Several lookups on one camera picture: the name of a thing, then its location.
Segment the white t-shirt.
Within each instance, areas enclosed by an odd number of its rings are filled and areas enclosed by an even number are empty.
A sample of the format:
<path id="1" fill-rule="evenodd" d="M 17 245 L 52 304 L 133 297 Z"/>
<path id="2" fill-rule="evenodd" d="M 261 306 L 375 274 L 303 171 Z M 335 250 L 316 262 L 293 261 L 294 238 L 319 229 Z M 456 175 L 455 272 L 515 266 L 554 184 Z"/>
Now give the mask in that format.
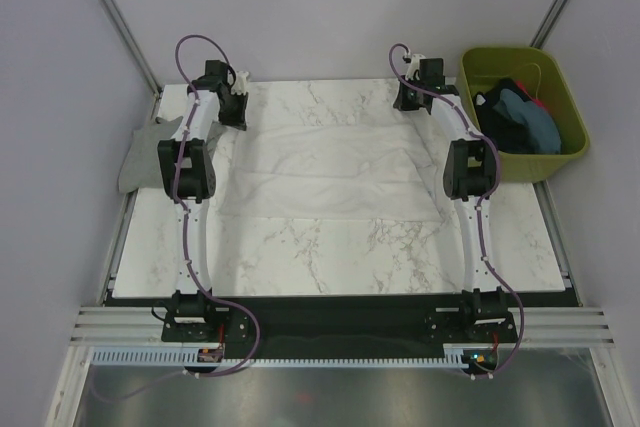
<path id="1" fill-rule="evenodd" d="M 407 122 L 254 130 L 236 142 L 220 211 L 438 223 L 436 172 L 422 137 Z"/>

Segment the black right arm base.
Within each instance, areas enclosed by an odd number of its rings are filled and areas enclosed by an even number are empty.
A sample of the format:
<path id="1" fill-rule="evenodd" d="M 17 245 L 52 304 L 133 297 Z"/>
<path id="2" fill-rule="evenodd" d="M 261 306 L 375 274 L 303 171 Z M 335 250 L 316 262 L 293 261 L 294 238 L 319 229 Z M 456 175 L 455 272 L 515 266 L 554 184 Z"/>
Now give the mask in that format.
<path id="1" fill-rule="evenodd" d="M 462 291 L 454 307 L 428 310 L 425 323 L 430 338 L 438 343 L 501 344 L 515 342 L 518 337 L 500 287 L 494 291 Z"/>

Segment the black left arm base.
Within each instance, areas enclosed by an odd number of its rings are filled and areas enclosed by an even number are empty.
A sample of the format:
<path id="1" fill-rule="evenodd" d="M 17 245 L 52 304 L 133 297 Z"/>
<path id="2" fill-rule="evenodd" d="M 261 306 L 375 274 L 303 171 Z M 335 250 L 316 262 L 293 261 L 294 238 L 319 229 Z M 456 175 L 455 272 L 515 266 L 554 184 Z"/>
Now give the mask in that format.
<path id="1" fill-rule="evenodd" d="M 151 306 L 151 315 L 162 323 L 163 342 L 246 343 L 255 339 L 249 315 L 237 307 L 212 302 L 202 293 L 175 292 Z"/>

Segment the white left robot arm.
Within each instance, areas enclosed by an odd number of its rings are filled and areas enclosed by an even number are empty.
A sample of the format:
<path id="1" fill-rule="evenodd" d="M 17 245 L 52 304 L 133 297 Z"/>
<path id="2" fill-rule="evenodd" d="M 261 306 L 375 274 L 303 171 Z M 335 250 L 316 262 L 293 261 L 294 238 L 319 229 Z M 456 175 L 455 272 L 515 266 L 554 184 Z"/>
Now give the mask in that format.
<path id="1" fill-rule="evenodd" d="M 206 229 L 216 174 L 208 135 L 213 127 L 247 129 L 248 74 L 226 62 L 208 60 L 204 74 L 187 86 L 187 110 L 172 137 L 157 145 L 163 188 L 173 201 L 178 232 L 176 291 L 197 295 L 211 290 Z"/>

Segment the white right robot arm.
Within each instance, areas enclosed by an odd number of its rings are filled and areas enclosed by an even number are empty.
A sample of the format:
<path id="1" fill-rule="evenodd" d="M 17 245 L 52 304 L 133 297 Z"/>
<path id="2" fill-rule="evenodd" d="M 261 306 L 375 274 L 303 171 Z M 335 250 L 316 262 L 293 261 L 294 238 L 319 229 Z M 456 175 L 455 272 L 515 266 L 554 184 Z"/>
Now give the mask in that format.
<path id="1" fill-rule="evenodd" d="M 443 171 L 443 190 L 453 202 L 460 225 L 464 255 L 465 291 L 493 291 L 501 286 L 492 262 L 489 225 L 490 197 L 500 181 L 495 146 L 464 111 L 455 86 L 446 82 L 444 60 L 405 53 L 404 74 L 393 108 L 425 110 L 449 141 Z"/>

